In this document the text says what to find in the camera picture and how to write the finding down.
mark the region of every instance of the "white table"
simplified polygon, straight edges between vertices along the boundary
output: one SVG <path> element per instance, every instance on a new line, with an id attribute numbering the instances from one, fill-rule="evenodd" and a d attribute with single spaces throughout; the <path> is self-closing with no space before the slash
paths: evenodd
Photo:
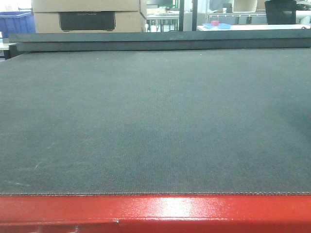
<path id="1" fill-rule="evenodd" d="M 0 51 L 3 51 L 4 56 L 2 58 L 8 59 L 10 58 L 10 45 L 13 45 L 15 43 L 0 43 Z"/>
<path id="2" fill-rule="evenodd" d="M 267 25 L 267 24 L 248 24 L 248 25 L 232 25 L 231 29 L 221 29 L 221 31 L 239 31 L 239 30 L 275 30 L 275 29 L 301 29 L 303 27 L 310 28 L 310 25 L 290 24 L 290 25 Z M 207 29 L 204 26 L 198 26 L 198 31 L 215 31 Z"/>

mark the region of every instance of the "red metal frame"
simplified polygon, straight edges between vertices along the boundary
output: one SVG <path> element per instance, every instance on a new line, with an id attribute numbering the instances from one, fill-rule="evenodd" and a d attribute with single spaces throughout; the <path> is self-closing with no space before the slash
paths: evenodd
<path id="1" fill-rule="evenodd" d="M 0 196 L 1 233 L 310 233 L 311 195 Z"/>

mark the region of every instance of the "gray felt surface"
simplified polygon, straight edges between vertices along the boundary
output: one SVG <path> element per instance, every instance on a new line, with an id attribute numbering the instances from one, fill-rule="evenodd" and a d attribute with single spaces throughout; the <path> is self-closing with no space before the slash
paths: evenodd
<path id="1" fill-rule="evenodd" d="M 311 50 L 0 63 L 0 194 L 311 193 Z"/>

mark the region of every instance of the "white wall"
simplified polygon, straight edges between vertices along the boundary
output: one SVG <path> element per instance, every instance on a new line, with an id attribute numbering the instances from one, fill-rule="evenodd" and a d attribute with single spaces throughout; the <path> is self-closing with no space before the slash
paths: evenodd
<path id="1" fill-rule="evenodd" d="M 207 0 L 198 0 L 198 12 L 205 13 Z"/>
<path id="2" fill-rule="evenodd" d="M 185 0 L 185 11 L 190 11 L 190 9 L 192 9 L 192 1 Z"/>
<path id="3" fill-rule="evenodd" d="M 31 0 L 0 0 L 0 11 L 17 11 L 31 8 Z"/>

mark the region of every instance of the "blue tray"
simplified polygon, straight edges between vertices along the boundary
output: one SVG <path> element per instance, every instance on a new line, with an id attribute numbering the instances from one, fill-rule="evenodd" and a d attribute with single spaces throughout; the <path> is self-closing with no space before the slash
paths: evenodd
<path id="1" fill-rule="evenodd" d="M 210 23 L 204 23 L 203 26 L 207 29 L 218 28 L 218 29 L 230 29 L 231 25 L 226 23 L 220 23 L 218 26 L 213 26 Z"/>
<path id="2" fill-rule="evenodd" d="M 8 38 L 10 33 L 35 33 L 35 20 L 32 12 L 0 12 L 0 32 L 3 38 Z"/>

